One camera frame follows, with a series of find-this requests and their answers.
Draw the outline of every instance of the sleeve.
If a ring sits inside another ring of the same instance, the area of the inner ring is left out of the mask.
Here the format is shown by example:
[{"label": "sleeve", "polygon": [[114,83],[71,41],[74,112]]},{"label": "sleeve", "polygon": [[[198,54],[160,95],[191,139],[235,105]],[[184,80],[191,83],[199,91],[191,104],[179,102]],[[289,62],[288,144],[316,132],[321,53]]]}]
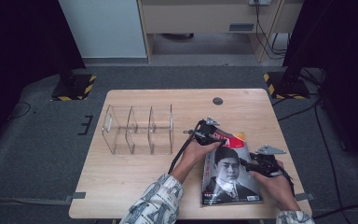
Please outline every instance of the sleeve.
[{"label": "sleeve", "polygon": [[120,224],[174,223],[183,197],[182,184],[171,175],[162,175],[129,209]]},{"label": "sleeve", "polygon": [[313,218],[303,211],[281,211],[277,215],[277,224],[314,224]]}]

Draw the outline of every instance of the wall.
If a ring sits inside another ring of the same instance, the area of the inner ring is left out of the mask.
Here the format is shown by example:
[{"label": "wall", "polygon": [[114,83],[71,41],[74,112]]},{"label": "wall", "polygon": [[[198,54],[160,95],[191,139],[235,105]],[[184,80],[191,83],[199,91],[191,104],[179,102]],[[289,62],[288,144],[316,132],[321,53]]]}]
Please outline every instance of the wall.
[{"label": "wall", "polygon": [[136,0],[59,0],[83,58],[146,58]]}]

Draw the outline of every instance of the hand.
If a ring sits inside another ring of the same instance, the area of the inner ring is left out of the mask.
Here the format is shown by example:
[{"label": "hand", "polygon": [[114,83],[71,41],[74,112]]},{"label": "hand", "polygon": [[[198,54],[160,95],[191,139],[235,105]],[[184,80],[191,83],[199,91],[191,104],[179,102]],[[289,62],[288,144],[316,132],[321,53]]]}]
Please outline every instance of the hand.
[{"label": "hand", "polygon": [[283,175],[266,177],[258,172],[250,171],[249,175],[254,177],[262,186],[266,188],[271,197],[277,202],[282,211],[300,211],[289,181]]},{"label": "hand", "polygon": [[187,175],[191,169],[193,169],[193,166],[199,161],[205,160],[206,154],[219,147],[220,144],[220,142],[215,142],[207,146],[202,146],[196,140],[191,141],[185,148],[182,159],[175,168],[173,168],[171,175],[183,184]]}]

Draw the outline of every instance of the gray floor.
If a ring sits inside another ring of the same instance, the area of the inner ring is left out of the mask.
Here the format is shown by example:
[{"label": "gray floor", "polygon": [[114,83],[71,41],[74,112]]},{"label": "gray floor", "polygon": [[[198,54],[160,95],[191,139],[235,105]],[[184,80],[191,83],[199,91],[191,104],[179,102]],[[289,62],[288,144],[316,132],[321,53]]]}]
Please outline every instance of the gray floor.
[{"label": "gray floor", "polygon": [[[285,47],[284,35],[280,38],[277,49]],[[109,90],[267,89],[263,74],[282,70],[282,59],[267,58],[258,63],[247,36],[239,34],[195,35],[191,39],[159,35],[153,53],[151,63],[137,59],[85,60],[89,71],[97,76],[85,101],[51,102],[49,97],[58,76],[25,88],[21,102],[13,111],[13,119],[0,133],[0,198],[62,202],[65,196],[71,195]],[[321,77],[318,69],[311,71],[317,78]],[[306,84],[310,92],[317,91],[311,83]],[[282,119],[312,106],[317,99],[317,95],[312,95],[307,100],[270,100],[277,118]],[[88,134],[79,135],[84,132],[81,123],[88,121],[85,116],[93,116],[93,122]],[[313,215],[335,211],[340,201],[343,206],[358,204],[358,155],[342,150],[339,136],[325,111],[318,105],[316,112],[312,108],[281,120],[280,125],[305,191],[316,196],[310,201]],[[71,219],[68,210],[68,205],[0,201],[0,223],[112,222]],[[358,223],[358,208],[346,211],[345,215],[351,223]],[[316,222],[346,223],[341,212],[318,218]]]}]

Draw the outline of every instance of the magazine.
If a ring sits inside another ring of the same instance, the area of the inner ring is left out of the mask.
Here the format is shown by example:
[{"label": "magazine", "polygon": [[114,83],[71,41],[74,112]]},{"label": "magazine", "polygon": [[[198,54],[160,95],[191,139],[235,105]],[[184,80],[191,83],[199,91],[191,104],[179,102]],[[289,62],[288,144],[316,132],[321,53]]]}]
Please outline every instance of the magazine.
[{"label": "magazine", "polygon": [[217,129],[215,138],[225,144],[208,153],[202,178],[203,205],[262,202],[258,182],[240,165],[239,158],[251,161],[244,133],[225,133]]}]

